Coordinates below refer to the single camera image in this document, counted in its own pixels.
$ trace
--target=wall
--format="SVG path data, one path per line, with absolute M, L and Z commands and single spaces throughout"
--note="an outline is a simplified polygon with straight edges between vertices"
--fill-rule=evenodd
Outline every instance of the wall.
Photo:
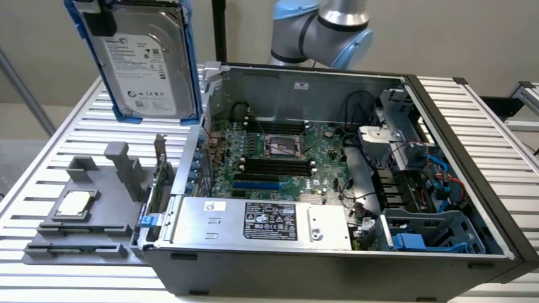
M 214 59 L 211 1 L 193 2 L 203 62 Z M 266 62 L 274 3 L 229 0 L 231 61 Z M 519 80 L 539 80 L 539 1 L 371 0 L 369 12 L 377 40 L 355 69 L 462 76 L 489 95 L 509 94 Z M 98 73 L 62 0 L 2 0 L 0 45 L 37 99 L 74 105 Z M 0 91 L 7 85 L 0 79 Z

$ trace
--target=hard drive label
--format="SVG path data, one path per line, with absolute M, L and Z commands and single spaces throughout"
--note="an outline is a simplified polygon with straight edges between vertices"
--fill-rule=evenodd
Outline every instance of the hard drive label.
M 174 116 L 177 106 L 159 43 L 147 35 L 103 39 L 129 108 L 147 115 Z
M 297 206 L 247 202 L 243 236 L 257 240 L 298 241 Z

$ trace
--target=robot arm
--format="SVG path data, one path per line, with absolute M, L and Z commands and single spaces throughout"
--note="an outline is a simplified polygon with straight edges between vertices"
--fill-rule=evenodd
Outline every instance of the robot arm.
M 374 32 L 367 28 L 367 0 L 279 0 L 269 64 L 309 66 L 310 59 L 347 69 L 363 58 Z

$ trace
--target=metal workbench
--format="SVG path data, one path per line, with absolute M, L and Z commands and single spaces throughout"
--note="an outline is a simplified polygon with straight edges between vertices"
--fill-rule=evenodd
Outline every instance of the metal workbench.
M 437 106 L 498 193 L 513 218 L 539 250 L 538 162 L 467 85 L 451 78 L 421 78 Z M 37 234 L 70 177 L 65 171 L 75 155 L 90 155 L 99 165 L 110 141 L 130 143 L 130 155 L 155 165 L 154 138 L 167 134 L 169 159 L 182 158 L 189 127 L 177 120 L 117 122 L 105 85 L 98 80 L 59 131 L 0 203 L 0 302 L 195 302 L 171 295 L 150 267 L 30 266 L 20 263 L 23 248 Z M 458 277 L 447 277 L 447 283 Z M 254 302 L 253 299 L 202 298 L 205 302 Z M 487 283 L 453 303 L 539 301 L 539 271 L 509 284 Z

